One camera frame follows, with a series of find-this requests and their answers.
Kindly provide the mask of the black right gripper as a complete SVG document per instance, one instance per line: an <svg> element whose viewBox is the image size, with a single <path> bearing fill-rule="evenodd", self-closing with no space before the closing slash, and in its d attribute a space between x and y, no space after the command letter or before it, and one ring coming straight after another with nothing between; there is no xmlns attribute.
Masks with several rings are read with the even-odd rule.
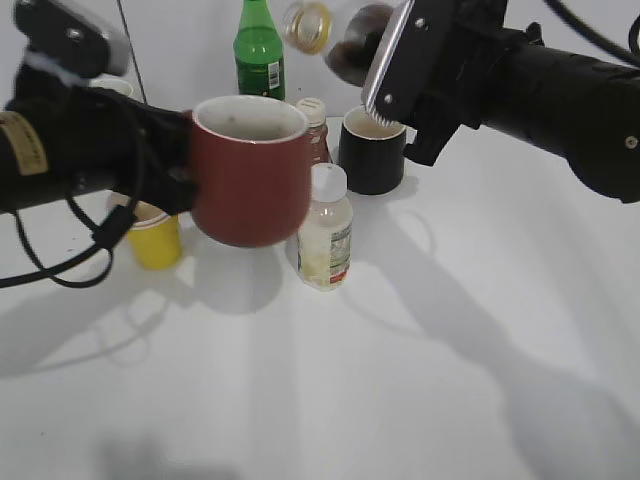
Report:
<svg viewBox="0 0 640 480"><path fill-rule="evenodd" d="M379 125L416 131L408 159L432 166L460 126L480 126L504 17L503 1L404 1L393 10L361 101Z"/></svg>

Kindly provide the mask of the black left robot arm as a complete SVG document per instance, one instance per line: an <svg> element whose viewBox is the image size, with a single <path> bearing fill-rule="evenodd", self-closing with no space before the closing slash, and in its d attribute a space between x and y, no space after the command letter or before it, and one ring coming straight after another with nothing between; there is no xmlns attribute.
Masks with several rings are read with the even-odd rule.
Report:
<svg viewBox="0 0 640 480"><path fill-rule="evenodd" d="M195 184L186 114L111 89L68 86L21 64L1 113L1 210L110 190L169 214L189 211Z"/></svg>

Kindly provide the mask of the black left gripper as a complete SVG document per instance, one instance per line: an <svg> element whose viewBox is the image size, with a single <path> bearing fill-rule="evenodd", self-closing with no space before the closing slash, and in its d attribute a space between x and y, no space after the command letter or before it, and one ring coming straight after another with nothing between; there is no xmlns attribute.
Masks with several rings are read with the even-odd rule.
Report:
<svg viewBox="0 0 640 480"><path fill-rule="evenodd" d="M111 190L169 214L188 212L195 184L174 173L186 168L191 122L186 114L146 106L112 90L66 86L22 64L14 110L34 129L48 169L14 175L17 209Z"/></svg>

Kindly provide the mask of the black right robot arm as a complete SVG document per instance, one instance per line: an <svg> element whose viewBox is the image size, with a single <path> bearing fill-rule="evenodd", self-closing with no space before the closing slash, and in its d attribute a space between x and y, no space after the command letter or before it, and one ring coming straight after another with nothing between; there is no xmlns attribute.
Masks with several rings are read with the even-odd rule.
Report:
<svg viewBox="0 0 640 480"><path fill-rule="evenodd" d="M362 89L379 123L415 130L405 155L433 165L460 127L500 131L564 158L594 192L639 199L639 59L547 47L538 24L504 24L503 1L408 1Z"/></svg>

